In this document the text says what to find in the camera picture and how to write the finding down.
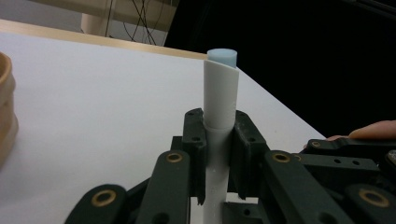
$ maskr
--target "human finger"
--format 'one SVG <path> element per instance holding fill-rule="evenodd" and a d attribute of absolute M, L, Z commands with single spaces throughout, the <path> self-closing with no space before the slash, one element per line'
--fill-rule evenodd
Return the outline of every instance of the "human finger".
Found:
<path fill-rule="evenodd" d="M 382 120 L 349 134 L 349 138 L 396 139 L 396 120 Z"/>
<path fill-rule="evenodd" d="M 340 137 L 348 137 L 347 135 L 333 135 L 331 137 L 326 138 L 327 141 L 332 141 Z"/>

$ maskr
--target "wooden container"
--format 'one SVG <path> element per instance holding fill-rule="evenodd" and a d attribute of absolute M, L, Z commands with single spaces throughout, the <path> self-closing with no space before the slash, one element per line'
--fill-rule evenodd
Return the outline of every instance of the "wooden container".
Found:
<path fill-rule="evenodd" d="M 10 58 L 0 52 L 0 166 L 12 149 L 19 126 L 14 114 L 13 93 L 15 79 L 12 76 Z"/>

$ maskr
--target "white paper tube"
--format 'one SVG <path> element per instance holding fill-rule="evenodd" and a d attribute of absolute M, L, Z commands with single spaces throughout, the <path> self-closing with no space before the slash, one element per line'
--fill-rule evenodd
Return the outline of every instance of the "white paper tube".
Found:
<path fill-rule="evenodd" d="M 234 50 L 212 49 L 208 59 L 204 61 L 204 125 L 208 148 L 204 223 L 219 224 L 227 197 L 239 71 L 234 68 Z"/>

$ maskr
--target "white table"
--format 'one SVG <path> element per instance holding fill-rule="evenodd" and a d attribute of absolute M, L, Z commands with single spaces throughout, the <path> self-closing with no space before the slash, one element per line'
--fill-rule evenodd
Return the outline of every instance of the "white table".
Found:
<path fill-rule="evenodd" d="M 203 106 L 203 61 L 0 32 L 20 129 L 0 170 L 0 223 L 63 223 L 88 190 L 130 189 Z M 271 149 L 323 136 L 241 71 L 237 109 Z M 192 200 L 191 223 L 202 222 Z"/>

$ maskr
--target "light blue cap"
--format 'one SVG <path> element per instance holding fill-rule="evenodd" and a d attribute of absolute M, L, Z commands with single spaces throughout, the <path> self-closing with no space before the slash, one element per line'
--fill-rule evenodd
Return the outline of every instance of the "light blue cap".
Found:
<path fill-rule="evenodd" d="M 233 49 L 210 49 L 207 51 L 207 59 L 217 63 L 223 63 L 236 68 L 237 52 Z"/>

